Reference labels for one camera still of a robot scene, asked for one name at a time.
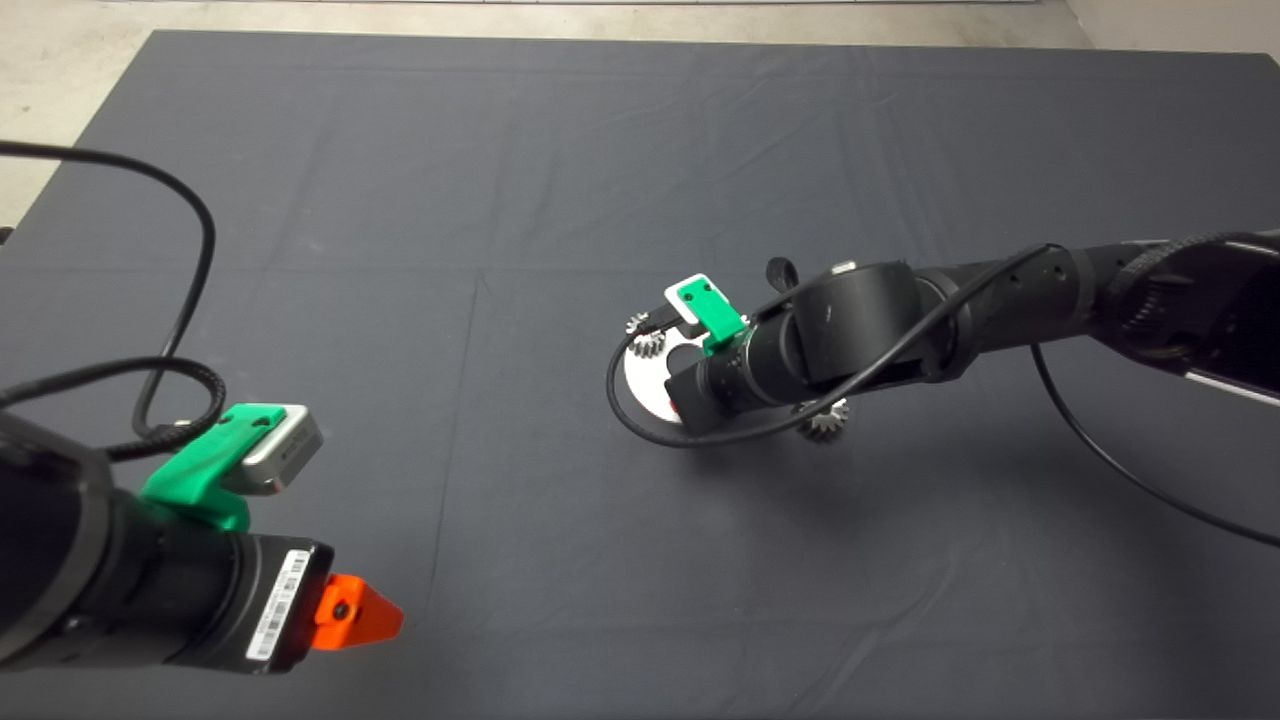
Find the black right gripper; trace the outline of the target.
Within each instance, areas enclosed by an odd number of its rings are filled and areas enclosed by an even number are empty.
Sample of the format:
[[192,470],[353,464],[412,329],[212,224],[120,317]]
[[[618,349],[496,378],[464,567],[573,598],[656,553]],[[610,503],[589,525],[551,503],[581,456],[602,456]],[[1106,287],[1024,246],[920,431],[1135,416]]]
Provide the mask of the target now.
[[803,401],[803,350],[792,318],[751,325],[664,383],[684,429],[704,437],[748,413]]

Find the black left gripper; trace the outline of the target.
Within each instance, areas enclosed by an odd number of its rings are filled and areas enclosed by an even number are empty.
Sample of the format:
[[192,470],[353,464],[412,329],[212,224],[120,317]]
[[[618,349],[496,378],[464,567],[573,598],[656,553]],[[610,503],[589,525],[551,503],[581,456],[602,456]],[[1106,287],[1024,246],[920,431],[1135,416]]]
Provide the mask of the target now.
[[404,612],[366,580],[330,574],[316,539],[221,530],[128,495],[111,501],[113,667],[291,671],[314,650],[397,638]]

